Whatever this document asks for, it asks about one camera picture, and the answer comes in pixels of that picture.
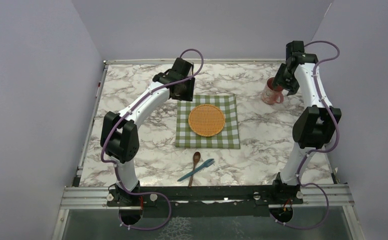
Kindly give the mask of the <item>pink ceramic mug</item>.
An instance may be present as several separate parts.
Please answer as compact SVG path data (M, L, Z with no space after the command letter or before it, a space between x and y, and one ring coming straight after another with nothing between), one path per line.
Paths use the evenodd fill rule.
M273 80L273 77L267 80L265 88L261 93L262 101L268 105L281 104L284 101L283 88L279 85L273 87Z

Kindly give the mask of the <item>orange woven plate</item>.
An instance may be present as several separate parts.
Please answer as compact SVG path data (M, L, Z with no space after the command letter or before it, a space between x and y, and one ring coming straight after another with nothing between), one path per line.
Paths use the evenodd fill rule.
M188 115L190 129L202 137L212 137L220 133L226 120L222 110L211 104L201 104Z

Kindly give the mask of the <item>green white checkered cloth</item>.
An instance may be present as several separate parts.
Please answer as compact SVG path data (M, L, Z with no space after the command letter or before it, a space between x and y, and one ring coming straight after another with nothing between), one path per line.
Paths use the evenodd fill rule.
M225 125L222 131L214 136L200 136L189 127L189 113L202 104L218 107L225 116ZM239 149L236 95L195 95L192 101L177 102L175 147Z

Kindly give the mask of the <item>brown handled utensil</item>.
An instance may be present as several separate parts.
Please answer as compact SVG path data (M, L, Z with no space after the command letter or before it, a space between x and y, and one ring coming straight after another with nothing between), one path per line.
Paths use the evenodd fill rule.
M201 153L196 151L193 155L193 169L192 169L192 171L194 171L196 169L197 164L200 162L200 160L201 160ZM193 175L191 175L189 178L188 188L192 187L192 183L193 183Z

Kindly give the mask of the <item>blue handled utensil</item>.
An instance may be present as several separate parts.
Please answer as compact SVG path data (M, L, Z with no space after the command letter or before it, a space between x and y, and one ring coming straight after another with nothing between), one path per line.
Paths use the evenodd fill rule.
M210 167L211 165L213 165L215 163L215 159L213 158L210 158L208 160L206 160L203 164L201 164L199 167L196 167L194 170L192 170L191 172L185 174L184 176L182 176L181 178L179 178L177 181L178 182L181 182L187 178L189 178L190 176L194 175L195 173L203 170L204 168L208 168Z

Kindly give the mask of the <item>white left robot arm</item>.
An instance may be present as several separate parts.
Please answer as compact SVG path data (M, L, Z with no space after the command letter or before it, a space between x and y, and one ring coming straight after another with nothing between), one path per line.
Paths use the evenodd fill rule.
M101 161L112 163L120 199L126 205L138 201L134 157L139 150L138 130L151 113L169 99L191 101L195 84L194 65L181 57L165 72L156 74L147 89L129 106L106 113L101 135Z

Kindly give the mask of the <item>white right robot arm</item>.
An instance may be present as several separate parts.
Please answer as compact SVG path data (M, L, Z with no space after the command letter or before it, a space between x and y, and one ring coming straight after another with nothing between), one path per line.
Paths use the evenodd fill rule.
M301 187L306 166L316 153L325 153L323 146L333 136L339 136L338 123L342 113L333 107L321 82L318 57L305 52L303 41L294 40L286 45L286 61L279 67L271 86L281 87L289 95L302 92L304 111L294 123L294 146L289 159L273 181L271 199L281 204L295 199Z

